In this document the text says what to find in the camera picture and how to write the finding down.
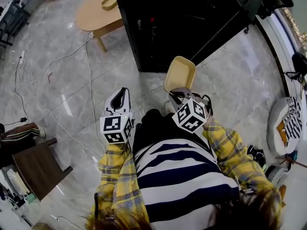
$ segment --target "white cable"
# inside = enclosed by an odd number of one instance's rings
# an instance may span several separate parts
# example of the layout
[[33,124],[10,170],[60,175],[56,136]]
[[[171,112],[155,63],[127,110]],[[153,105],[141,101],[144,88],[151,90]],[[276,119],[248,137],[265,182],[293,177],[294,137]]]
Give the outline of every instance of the white cable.
[[86,43],[88,40],[85,41],[85,51],[86,51],[86,59],[87,59],[87,63],[88,63],[88,67],[90,68],[90,98],[91,98],[91,103],[92,103],[92,107],[93,107],[93,116],[94,116],[94,122],[95,122],[95,134],[96,134],[96,138],[98,140],[98,142],[100,143],[100,145],[102,146],[102,148],[104,149],[104,151],[106,152],[106,149],[104,147],[104,145],[102,145],[102,143],[100,142],[98,135],[97,135],[97,124],[96,124],[96,118],[95,118],[95,108],[94,108],[94,102],[92,99],[92,68],[90,65],[90,61],[88,59],[88,53],[87,53],[87,47],[86,47]]
[[31,71],[30,71],[29,68],[24,68],[23,71],[22,71],[22,73],[24,73],[24,70],[28,70],[28,71],[29,71],[29,75],[30,75],[30,81],[31,81],[31,83],[36,83],[36,82],[38,82],[38,81],[40,81],[40,80],[42,79],[42,77],[43,77],[45,71],[48,69],[48,67],[49,67],[53,62],[55,62],[55,61],[57,61],[57,60],[60,60],[60,59],[63,59],[63,58],[66,58],[66,57],[68,57],[68,56],[72,56],[72,55],[73,55],[74,53],[76,53],[85,43],[81,44],[81,45],[80,45],[75,51],[73,51],[71,54],[62,56],[62,57],[60,57],[60,58],[58,58],[58,59],[55,59],[55,60],[51,61],[51,62],[47,65],[47,67],[44,69],[44,71],[43,71],[42,74],[40,75],[39,79],[37,79],[37,80],[35,80],[35,81],[33,81],[33,79],[32,79],[32,73],[31,73]]
[[20,84],[19,88],[17,88],[17,79],[16,79],[16,81],[15,81],[15,89],[16,90],[20,90],[22,85],[23,85],[23,83],[24,83],[24,76],[23,75],[21,76],[21,74],[22,74],[22,72],[24,70],[24,67],[25,67],[25,60],[24,60],[24,58],[20,59],[20,62],[21,62],[21,67],[19,67],[19,68],[21,69],[21,72],[18,74],[18,78],[19,78],[19,80],[20,80],[21,77],[22,78],[21,78],[21,84]]
[[93,153],[93,154],[95,154],[97,157],[100,157],[97,153],[95,153],[95,152],[93,152],[92,150],[90,150],[89,148],[87,148],[82,142],[80,142],[79,140],[77,140],[75,137],[73,137],[57,120],[56,120],[56,118],[54,117],[54,115],[52,114],[52,112],[50,111],[50,110],[48,110],[47,108],[45,108],[39,101],[38,101],[38,99],[36,98],[36,96],[33,94],[33,92],[32,92],[32,90],[29,88],[29,87],[27,87],[28,89],[29,89],[29,91],[32,93],[32,95],[35,97],[35,100],[37,101],[37,103],[39,103],[40,104],[40,106],[44,109],[44,110],[46,110],[47,112],[49,112],[50,114],[51,114],[51,116],[53,117],[53,119],[54,119],[54,121],[56,121],[57,122],[57,124],[58,125],[60,125],[61,126],[61,128],[62,129],[64,129],[65,130],[65,132],[72,138],[72,139],[74,139],[75,141],[77,141],[77,142],[79,142],[85,149],[87,149],[87,150],[89,150],[91,153]]
[[67,221],[69,221],[72,225],[76,226],[77,228],[79,228],[79,229],[81,229],[81,230],[84,230],[83,228],[79,227],[77,224],[74,224],[71,220],[69,220],[69,219],[66,218],[66,217],[58,216],[58,217],[56,217],[56,220],[59,220],[59,218],[64,218],[64,219],[66,219]]
[[[19,76],[22,74],[22,83],[21,83],[21,85],[20,85],[19,88],[21,88],[21,86],[22,86],[22,84],[23,84],[23,82],[24,82],[24,70],[27,69],[27,70],[29,71],[29,76],[30,76],[30,81],[31,81],[31,83],[36,83],[36,82],[38,82],[38,81],[40,81],[40,80],[42,79],[42,77],[43,77],[45,71],[48,69],[48,67],[49,67],[53,62],[55,62],[55,61],[57,61],[57,60],[60,60],[60,59],[63,59],[63,58],[65,58],[65,57],[68,57],[68,56],[73,55],[73,54],[76,53],[83,45],[85,45],[86,59],[87,59],[88,66],[89,66],[89,68],[90,68],[90,98],[91,98],[91,103],[92,103],[92,107],[93,107],[93,116],[94,116],[94,122],[95,122],[95,135],[96,135],[96,138],[97,138],[98,142],[100,143],[100,145],[101,145],[102,148],[104,149],[104,151],[106,151],[104,145],[101,143],[101,141],[99,140],[98,135],[97,135],[97,124],[96,124],[96,119],[95,119],[95,108],[94,108],[94,102],[93,102],[93,99],[92,99],[92,69],[91,69],[91,65],[90,65],[89,59],[88,59],[88,52],[87,52],[87,47],[86,47],[86,43],[87,43],[89,40],[91,40],[91,39],[92,39],[91,37],[87,36],[85,42],[84,42],[82,45],[80,45],[80,46],[79,46],[75,51],[73,51],[71,54],[65,55],[65,56],[63,56],[63,57],[60,57],[60,58],[58,58],[58,59],[55,59],[55,60],[51,61],[51,62],[47,65],[47,67],[44,69],[44,71],[43,71],[42,74],[40,75],[39,79],[37,79],[37,80],[35,80],[35,81],[33,81],[33,79],[32,79],[32,73],[31,73],[30,69],[25,67],[25,61],[24,61],[24,62],[23,62],[22,71],[19,73]],[[32,93],[32,95],[35,97],[36,101],[41,105],[41,107],[42,107],[44,110],[48,111],[48,112],[51,114],[51,116],[52,116],[53,119],[57,122],[57,124],[60,125],[61,128],[64,129],[65,132],[66,132],[72,139],[74,139],[75,141],[79,142],[85,149],[89,150],[90,152],[92,152],[93,154],[95,154],[97,157],[100,157],[97,153],[95,153],[95,152],[93,152],[92,150],[90,150],[89,148],[87,148],[82,142],[80,142],[79,140],[77,140],[76,138],[74,138],[74,137],[73,137],[73,136],[72,136],[72,135],[71,135],[71,134],[70,134],[70,133],[69,133],[69,132],[68,132],[68,131],[57,121],[57,120],[56,120],[56,118],[53,116],[52,112],[51,112],[50,110],[46,109],[46,108],[38,101],[38,99],[36,98],[36,96],[34,95],[34,93],[31,91],[31,89],[30,89],[29,87],[27,87],[27,88],[28,88],[29,91]]]

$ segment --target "striped pants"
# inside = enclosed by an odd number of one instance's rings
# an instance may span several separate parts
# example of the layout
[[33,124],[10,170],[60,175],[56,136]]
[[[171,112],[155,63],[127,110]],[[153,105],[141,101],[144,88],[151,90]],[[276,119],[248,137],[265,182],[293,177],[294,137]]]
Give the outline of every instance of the striped pants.
[[35,123],[22,125],[1,134],[0,168],[13,163],[13,154],[35,146],[33,137],[39,135]]

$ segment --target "navy and white striped shirt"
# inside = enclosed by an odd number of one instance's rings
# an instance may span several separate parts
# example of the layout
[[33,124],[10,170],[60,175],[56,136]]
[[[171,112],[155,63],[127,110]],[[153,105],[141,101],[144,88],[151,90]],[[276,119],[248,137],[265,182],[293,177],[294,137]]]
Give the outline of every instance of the navy and white striped shirt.
[[208,147],[194,141],[160,141],[137,152],[134,160],[149,220],[157,230],[208,228],[213,205],[239,196],[236,181],[222,174]]

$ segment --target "pants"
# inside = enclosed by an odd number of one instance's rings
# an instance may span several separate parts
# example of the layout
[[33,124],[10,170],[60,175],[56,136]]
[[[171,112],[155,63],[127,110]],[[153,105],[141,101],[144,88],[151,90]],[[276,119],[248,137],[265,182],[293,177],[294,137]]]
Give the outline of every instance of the pants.
[[1,134],[0,168],[13,163],[13,154],[35,146],[33,137],[40,133],[35,123],[11,129]]
[[211,153],[211,150],[196,134],[191,134],[175,124],[172,116],[168,114],[165,117],[157,109],[149,110],[142,118],[141,127],[137,127],[132,147],[133,155],[139,150],[164,139],[185,138],[192,140]]

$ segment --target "yellow plaid shirt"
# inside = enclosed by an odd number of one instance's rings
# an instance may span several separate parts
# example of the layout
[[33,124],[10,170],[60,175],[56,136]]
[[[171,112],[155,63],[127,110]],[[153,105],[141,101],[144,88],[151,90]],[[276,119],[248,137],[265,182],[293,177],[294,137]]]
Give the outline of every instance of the yellow plaid shirt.
[[[247,147],[242,145],[240,135],[231,129],[223,128],[219,123],[213,122],[203,132],[214,150],[218,165],[222,172],[236,180],[242,189],[253,189],[255,192],[263,190],[276,194],[274,213],[277,217],[281,213],[281,197],[279,191],[267,180],[262,168],[247,155]],[[99,161],[101,171],[101,184],[97,188],[99,193],[99,210],[115,209],[122,219],[130,225],[135,224],[134,217],[143,217],[147,222],[146,212],[141,191],[138,186],[136,168],[133,154],[130,150],[123,150],[117,145],[109,145],[107,152]],[[89,218],[94,217],[94,206]]]

